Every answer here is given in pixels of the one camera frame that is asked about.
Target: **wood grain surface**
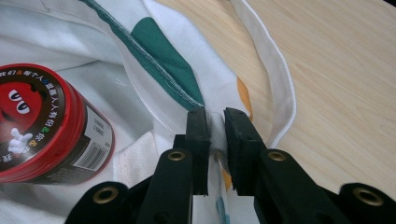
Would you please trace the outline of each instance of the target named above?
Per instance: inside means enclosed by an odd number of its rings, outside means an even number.
[[[248,87],[263,139],[265,67],[226,0],[160,0],[186,15]],[[381,0],[250,0],[293,78],[297,117],[278,148],[320,186],[361,182],[396,199],[396,8]]]

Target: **bag strap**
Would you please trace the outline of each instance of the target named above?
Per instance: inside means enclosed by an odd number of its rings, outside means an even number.
[[[256,50],[268,72],[273,96],[274,122],[266,145],[274,148],[290,128],[297,110],[289,68],[264,23],[248,2],[246,0],[230,0],[230,2],[250,32]]]

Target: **red jar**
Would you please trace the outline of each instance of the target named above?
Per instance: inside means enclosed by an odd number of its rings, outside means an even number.
[[[114,150],[108,120],[46,67],[0,67],[0,182],[77,184]]]

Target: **white cloth bag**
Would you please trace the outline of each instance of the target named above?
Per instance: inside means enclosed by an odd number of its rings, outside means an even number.
[[[295,116],[286,63],[246,1],[232,0],[269,73],[275,147]],[[37,63],[55,70],[111,122],[112,161],[76,186],[0,185],[1,223],[63,223],[92,186],[131,187],[152,175],[159,155],[184,133],[188,110],[210,114],[212,149],[226,152],[222,111],[251,113],[242,81],[184,16],[153,0],[0,0],[0,65]],[[194,197],[193,223],[257,223],[251,198],[235,195],[209,161],[209,197]]]

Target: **white fabric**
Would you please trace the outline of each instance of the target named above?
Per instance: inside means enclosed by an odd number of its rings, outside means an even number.
[[[248,112],[240,100],[233,98],[237,95],[235,74],[190,21],[152,0],[117,2],[98,1],[126,33],[147,15],[158,23],[191,65],[205,106],[218,113],[213,122],[221,125],[226,106]],[[252,8],[245,1],[232,2],[252,33],[270,76],[275,123],[268,143],[274,147],[295,114],[290,74]],[[137,14],[130,14],[134,6],[140,9]],[[113,160],[88,182],[73,187],[0,185],[1,223],[62,223],[72,206],[93,185],[117,180],[131,187],[151,175],[158,156],[172,146],[175,134],[185,132],[187,111],[159,87],[110,27],[84,3],[0,0],[0,25],[0,65],[39,63],[56,70],[109,118],[116,132]],[[212,149],[218,148],[225,154],[223,131],[216,127],[212,129],[217,137]],[[193,223],[202,223],[201,216],[205,216],[205,223],[219,223],[227,216],[232,223],[257,223],[251,198],[241,199],[234,196],[234,191],[226,192],[219,168],[221,161],[217,159],[211,157],[209,174],[209,190],[215,197],[194,198]]]

